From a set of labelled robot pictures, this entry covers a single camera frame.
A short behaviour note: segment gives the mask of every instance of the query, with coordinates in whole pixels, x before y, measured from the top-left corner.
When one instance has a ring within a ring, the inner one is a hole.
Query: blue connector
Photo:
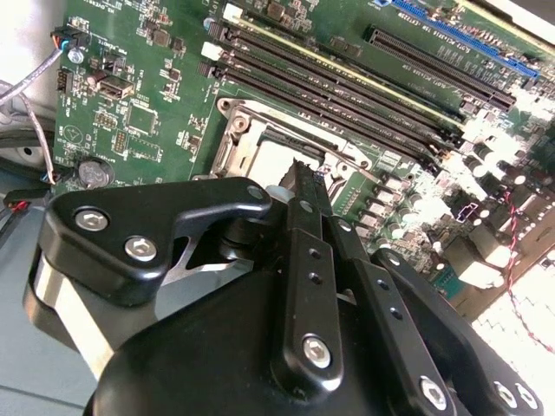
[[[393,0],[374,0],[376,6],[385,7],[389,6]]]
[[[420,20],[421,22],[426,23],[428,26],[438,29],[440,32],[446,34],[447,36],[452,37],[455,41],[459,41],[464,43],[465,45],[469,46],[472,49],[475,49],[485,56],[493,59],[494,61],[504,65],[505,67],[512,69],[513,71],[518,72],[519,74],[529,76],[533,79],[539,77],[539,72],[533,69],[528,68],[524,63],[517,61],[513,58],[504,58],[500,55],[500,51],[496,48],[491,46],[487,46],[484,43],[480,42],[479,40],[461,32],[460,30],[453,28],[444,22],[436,22],[428,17],[426,11],[420,7],[414,6],[410,3],[405,2],[404,0],[392,0],[391,2],[397,9],[407,12],[412,17]]]

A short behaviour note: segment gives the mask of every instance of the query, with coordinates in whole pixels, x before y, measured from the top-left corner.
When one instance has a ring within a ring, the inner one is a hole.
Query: ram slot
[[[359,137],[362,142],[378,145],[384,150],[398,153],[419,163],[423,169],[432,174],[438,174],[441,171],[432,155],[422,146],[419,146],[419,144],[398,141],[396,138],[388,140],[379,134],[369,131],[365,126],[361,126],[352,120],[346,120],[344,116],[334,113],[333,110],[321,108],[309,102],[310,100],[307,101],[306,99],[299,98],[284,88],[272,85],[267,80],[259,79],[253,74],[233,67],[226,67],[217,70],[213,76],[221,81],[230,81],[256,89],[274,99],[293,106],[315,122],[325,122],[336,133],[341,132],[342,135],[347,136],[354,135]]]
[[[367,42],[375,48],[407,63],[447,85],[458,88],[472,97],[489,103],[506,113],[511,111],[516,99],[500,89],[466,74],[457,67],[404,42],[381,29],[372,29]]]
[[[254,58],[237,51],[228,62],[238,68],[246,68],[250,71],[256,69],[261,71],[264,75],[271,75],[275,80],[282,82],[284,85],[294,87],[297,90],[297,95],[301,99],[304,98],[305,100],[310,100],[310,102],[318,105],[319,107],[328,109],[334,113],[340,113],[344,118],[362,124],[370,130],[373,130],[375,133],[379,133],[389,139],[395,138],[395,140],[402,143],[415,141],[424,146],[430,144],[430,139],[407,129],[406,127],[390,123],[388,119],[382,117],[381,115],[372,114],[350,101],[346,101],[343,98],[330,94],[325,89],[299,82],[295,77],[288,76],[289,74],[285,74],[279,68],[275,68],[269,63],[262,62],[258,58]],[[439,148],[448,149],[444,143],[434,140],[433,144]]]
[[[243,52],[249,51],[253,54],[263,53],[275,56],[291,66],[291,75],[298,76],[301,73],[305,73],[308,75],[304,78],[305,81],[313,83],[328,82],[339,94],[349,97],[353,102],[366,103],[368,106],[379,107],[383,112],[397,114],[403,118],[402,124],[411,126],[416,130],[428,132],[436,137],[442,137],[446,133],[446,129],[439,126],[435,120],[428,118],[411,107],[380,95],[369,89],[368,86],[352,81],[319,63],[291,53],[281,46],[268,42],[252,33],[223,28],[215,23],[212,25],[211,34],[217,41],[231,44],[234,48],[241,49]],[[399,120],[392,119],[392,122],[399,124]]]

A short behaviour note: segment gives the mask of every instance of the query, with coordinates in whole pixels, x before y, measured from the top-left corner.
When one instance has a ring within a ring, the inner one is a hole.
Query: black metal bracket
[[[46,210],[39,246],[63,275],[112,303],[136,305],[155,296],[174,239],[226,218],[261,218],[270,207],[270,196],[244,178],[71,192]],[[132,238],[142,258],[129,255]]]
[[[343,351],[336,300],[333,255],[322,240],[313,172],[295,162],[296,194],[288,204],[284,267],[280,280],[283,310],[277,316],[271,368],[277,382],[301,401],[335,391],[343,378]]]
[[[89,333],[75,326],[73,309],[56,309],[58,299],[77,304],[59,290],[62,283],[72,286],[81,316],[98,318],[95,329],[113,357],[97,368],[94,412],[197,408],[195,392],[213,387],[215,374],[233,374],[240,382],[222,382],[218,391],[237,414],[327,416],[349,413],[351,404],[356,415],[543,414],[532,389],[397,253],[368,257],[353,226],[333,215],[317,173],[296,162],[282,185],[294,192],[287,205],[241,178],[74,192],[52,202],[36,256],[49,273],[31,271],[26,305],[37,326],[72,348],[82,349],[80,335]],[[85,211],[95,214],[83,218]],[[126,316],[137,315],[138,305],[148,309],[171,265],[173,241],[190,236],[206,238],[197,261],[214,251],[249,259],[255,270],[161,322],[139,319],[121,335]],[[154,252],[129,253],[127,242],[137,237]],[[347,289],[352,301],[338,301]],[[241,338],[230,347],[235,334]],[[88,363],[98,355],[85,353]],[[193,356],[205,361],[191,365]],[[238,384],[256,397],[238,401]],[[114,394],[120,385],[126,393]],[[206,414],[222,414],[208,394],[202,400]]]
[[[543,414],[533,390],[402,257],[380,249],[372,262],[391,275],[443,379],[471,414]]]

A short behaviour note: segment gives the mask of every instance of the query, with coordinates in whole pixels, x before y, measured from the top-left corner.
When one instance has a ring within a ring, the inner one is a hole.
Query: black ram slot
[[[281,69],[275,68],[266,62],[262,62],[258,58],[247,56],[242,52],[235,52],[234,57],[228,62],[233,62],[236,67],[238,65],[240,68],[251,67],[261,71],[264,75],[272,75],[284,85],[297,88],[297,98],[310,100],[311,103],[317,104],[319,107],[325,108],[333,113],[341,113],[343,117],[363,124],[376,133],[386,136],[388,139],[398,140],[402,143],[410,143],[412,140],[424,146],[430,143],[429,139],[405,127],[390,123],[388,119],[378,114],[365,111],[354,103],[335,97],[333,94],[321,88],[310,86],[306,83],[299,82],[295,78],[288,77]],[[437,147],[447,149],[444,143],[434,141],[434,144]]]
[[[372,30],[371,36],[367,37],[367,42],[375,48],[406,62],[413,68],[418,68],[423,73],[444,81],[447,85],[458,88],[460,91],[489,103],[499,110],[509,112],[516,102],[514,97],[500,89],[492,87],[482,80],[381,29]]]
[[[240,52],[236,52],[236,56],[239,56],[239,54],[241,56],[245,56],[249,62],[251,62],[252,59],[256,59],[260,62],[262,61],[262,59],[255,56],[251,50],[245,51],[244,49],[241,49]],[[408,117],[399,114],[398,111],[383,106],[383,104],[377,102],[376,100],[364,97],[350,88],[339,85],[336,81],[324,78],[312,71],[309,71],[308,69],[302,68],[295,63],[286,62],[286,65],[286,73],[283,69],[277,70],[282,74],[282,76],[288,76],[288,79],[291,81],[293,81],[294,78],[300,80],[306,88],[308,88],[309,85],[312,85],[315,88],[320,88],[325,91],[327,96],[331,99],[333,99],[332,96],[335,96],[337,97],[336,100],[340,100],[344,103],[343,105],[348,107],[355,106],[356,111],[361,111],[366,115],[369,115],[371,111],[374,111],[373,116],[379,118],[382,124],[391,126],[392,128],[398,128],[408,135],[421,134],[436,142],[441,140],[442,132],[437,132],[435,129],[430,128],[430,126],[424,125],[416,120],[411,120]]]
[[[336,130],[336,133],[344,131],[346,134],[354,133],[361,137],[363,140],[368,140],[369,143],[374,143],[394,153],[399,153],[415,162],[419,163],[423,169],[436,174],[441,171],[437,166],[434,158],[423,152],[421,149],[415,149],[414,146],[407,146],[406,143],[398,143],[394,140],[387,140],[379,135],[370,132],[366,127],[360,126],[353,121],[345,120],[342,116],[333,114],[331,111],[317,107],[309,102],[300,100],[289,92],[280,88],[276,88],[266,81],[259,80],[250,74],[244,74],[236,69],[227,68],[219,71],[215,76],[222,80],[228,80],[237,84],[246,85],[255,88],[269,96],[278,98],[299,110],[303,111],[306,115],[314,118],[314,120],[324,120]]]
[[[427,129],[434,130],[435,133],[441,134],[442,128],[434,120],[430,120],[423,114],[418,113],[410,107],[403,106],[398,102],[392,101],[383,95],[368,89],[360,83],[355,83],[346,79],[344,76],[338,74],[337,72],[326,69],[319,66],[307,59],[304,59],[301,55],[295,55],[291,52],[267,42],[259,37],[256,37],[250,33],[244,31],[235,31],[232,34],[232,38],[240,40],[239,44],[246,46],[250,49],[259,49],[265,53],[272,54],[284,61],[290,63],[291,65],[296,65],[303,68],[305,71],[310,71],[313,75],[322,77],[327,81],[331,81],[336,84],[336,88],[341,88],[345,91],[347,95],[351,95],[360,99],[361,101],[372,101],[389,111],[398,113],[399,115],[405,117],[406,119],[414,122],[416,125],[421,125]]]

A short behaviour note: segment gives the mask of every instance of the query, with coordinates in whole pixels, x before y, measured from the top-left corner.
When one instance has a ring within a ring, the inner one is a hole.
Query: green circuit board
[[[89,33],[92,42],[82,50],[82,63],[73,63],[67,56],[62,59],[61,71],[69,75],[70,82],[58,85],[55,163],[73,167],[91,157],[101,159],[113,170],[109,186],[189,180],[195,175],[208,174],[218,151],[227,124],[227,119],[215,106],[219,98],[257,100],[299,116],[302,112],[295,106],[256,88],[207,78],[199,73],[199,64],[206,62],[201,53],[203,45],[213,42],[208,34],[209,25],[219,21],[226,3],[225,0],[69,2],[66,23]],[[259,25],[264,27],[271,17],[268,16],[270,6],[277,5],[283,15],[279,22],[274,22],[272,29],[277,26],[277,30],[282,29],[291,38],[296,36],[299,43],[312,50],[318,44],[332,51],[338,43],[342,48],[348,45],[350,64],[379,75],[391,88],[439,113],[450,114],[461,124],[484,119],[480,125],[482,135],[501,132],[498,147],[503,148],[503,140],[508,138],[512,146],[521,151],[518,158],[515,156],[511,160],[513,164],[525,169],[553,165],[553,56],[470,11],[457,10],[452,0],[427,0],[418,4],[428,10],[437,10],[438,19],[478,34],[485,43],[503,49],[504,53],[540,72],[533,87],[524,87],[529,77],[488,60],[464,42],[446,36],[394,5],[380,7],[366,0],[246,0],[234,3],[252,16],[262,16],[265,20]],[[516,104],[504,113],[472,100],[457,87],[370,45],[365,40],[369,28],[394,34],[477,80],[514,95]],[[335,59],[329,51],[326,54]],[[112,74],[132,85],[133,92],[128,96],[114,98],[109,95],[110,91],[102,94],[95,85],[99,72],[104,71],[106,75],[107,56],[114,61],[115,68],[110,68]],[[279,60],[272,65],[278,68]],[[434,121],[439,127],[451,127],[444,120],[436,118]],[[392,153],[376,143],[356,139],[354,142],[371,160],[372,173],[377,176],[392,172],[407,181],[407,189],[416,189],[424,196],[442,198],[464,182],[453,172],[435,178],[425,173],[413,159]],[[73,175],[56,185],[55,193],[82,188],[82,182]],[[350,221],[357,220],[366,197],[374,188],[375,183],[354,173],[337,196],[335,211]],[[393,242],[394,248],[412,257],[412,263],[420,270],[426,269],[429,261],[419,257],[422,234],[418,230],[422,223],[430,221],[434,218],[421,218],[408,225],[411,238]],[[443,225],[451,227],[454,234],[466,230],[456,223]],[[375,233],[390,237],[380,229]],[[365,241],[369,249],[374,240]]]

